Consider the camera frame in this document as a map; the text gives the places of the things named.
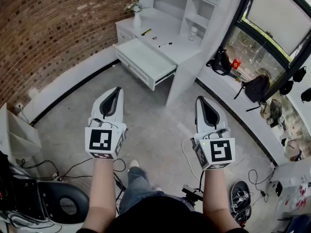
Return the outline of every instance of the shoe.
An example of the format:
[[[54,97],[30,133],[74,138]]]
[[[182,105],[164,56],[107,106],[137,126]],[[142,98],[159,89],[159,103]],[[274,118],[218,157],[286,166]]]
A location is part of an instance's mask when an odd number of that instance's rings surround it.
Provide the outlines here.
[[[128,165],[128,169],[131,169],[132,167],[137,166],[139,167],[138,161],[137,160],[132,160],[130,164]]]

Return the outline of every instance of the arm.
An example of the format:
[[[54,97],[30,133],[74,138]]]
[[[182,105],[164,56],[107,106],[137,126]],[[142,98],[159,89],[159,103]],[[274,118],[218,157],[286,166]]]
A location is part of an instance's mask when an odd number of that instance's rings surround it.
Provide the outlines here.
[[[229,211],[223,169],[205,171],[203,214],[216,225],[221,233],[240,227]]]
[[[95,160],[89,211],[82,226],[104,232],[116,217],[116,194],[111,160]]]

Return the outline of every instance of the jeans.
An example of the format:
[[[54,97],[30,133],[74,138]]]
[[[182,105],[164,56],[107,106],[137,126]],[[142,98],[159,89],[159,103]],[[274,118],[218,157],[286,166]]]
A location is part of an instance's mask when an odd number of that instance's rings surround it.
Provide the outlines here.
[[[184,203],[191,211],[194,211],[194,207],[186,201],[186,198],[179,198],[172,195],[167,195],[162,191],[154,191],[149,184],[147,174],[141,168],[134,166],[128,174],[128,187],[124,192],[123,198],[121,199],[119,212],[120,214],[125,213],[132,206],[142,201],[147,197],[161,197],[166,196]]]

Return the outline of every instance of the white box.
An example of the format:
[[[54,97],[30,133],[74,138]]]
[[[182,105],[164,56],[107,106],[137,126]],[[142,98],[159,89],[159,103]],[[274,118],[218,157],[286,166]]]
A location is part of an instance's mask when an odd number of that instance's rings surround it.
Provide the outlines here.
[[[194,151],[203,170],[224,168],[235,162],[235,139],[199,140]]]
[[[117,159],[125,136],[122,129],[103,127],[85,129],[86,152],[97,159]]]

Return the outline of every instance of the open drawer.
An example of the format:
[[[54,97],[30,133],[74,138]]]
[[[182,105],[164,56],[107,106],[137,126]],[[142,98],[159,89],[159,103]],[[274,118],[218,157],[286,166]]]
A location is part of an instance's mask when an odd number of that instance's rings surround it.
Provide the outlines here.
[[[143,44],[137,38],[113,45],[123,65],[150,89],[173,75],[177,66]]]

